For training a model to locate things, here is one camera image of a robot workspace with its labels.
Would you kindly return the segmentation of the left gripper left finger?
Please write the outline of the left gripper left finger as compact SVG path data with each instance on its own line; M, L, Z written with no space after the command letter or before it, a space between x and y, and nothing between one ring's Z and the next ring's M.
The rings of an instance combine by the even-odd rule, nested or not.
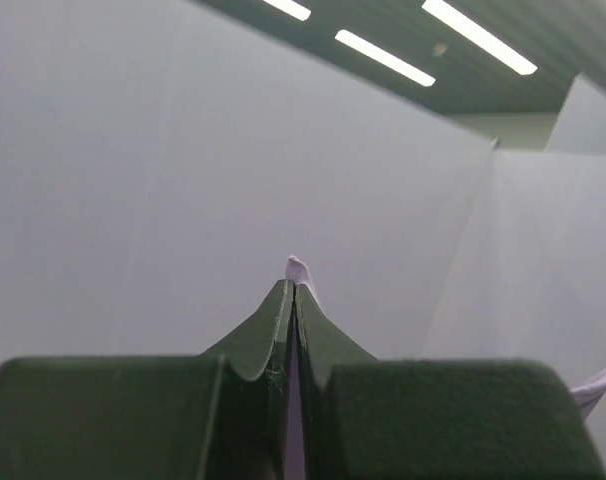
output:
M0 365L0 479L280 479L294 286L188 356Z

